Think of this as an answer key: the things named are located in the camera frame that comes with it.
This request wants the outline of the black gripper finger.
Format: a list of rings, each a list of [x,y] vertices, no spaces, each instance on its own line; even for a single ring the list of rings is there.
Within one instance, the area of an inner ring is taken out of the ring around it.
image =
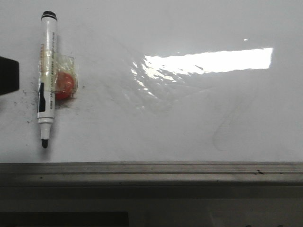
[[[0,95],[19,90],[19,62],[0,57]]]

